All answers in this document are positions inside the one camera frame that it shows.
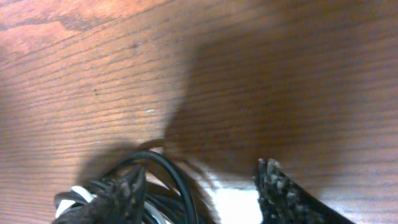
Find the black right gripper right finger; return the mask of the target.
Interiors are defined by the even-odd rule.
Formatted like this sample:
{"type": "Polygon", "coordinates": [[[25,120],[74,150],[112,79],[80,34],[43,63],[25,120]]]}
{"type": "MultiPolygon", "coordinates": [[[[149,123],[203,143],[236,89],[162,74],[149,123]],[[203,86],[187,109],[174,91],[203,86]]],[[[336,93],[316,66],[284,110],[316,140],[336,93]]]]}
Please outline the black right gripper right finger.
{"type": "Polygon", "coordinates": [[[259,159],[255,185],[265,224],[353,224],[285,175],[274,159],[259,159]]]}

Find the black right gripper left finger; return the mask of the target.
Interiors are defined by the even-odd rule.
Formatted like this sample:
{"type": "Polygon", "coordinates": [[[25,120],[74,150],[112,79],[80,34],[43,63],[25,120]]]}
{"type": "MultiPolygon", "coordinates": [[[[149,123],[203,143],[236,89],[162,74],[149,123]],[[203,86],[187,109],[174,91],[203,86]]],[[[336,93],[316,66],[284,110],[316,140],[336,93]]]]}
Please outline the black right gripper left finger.
{"type": "Polygon", "coordinates": [[[97,191],[74,185],[54,197],[55,224],[140,223],[144,214],[146,174],[136,165],[108,184],[92,181],[97,191]]]}

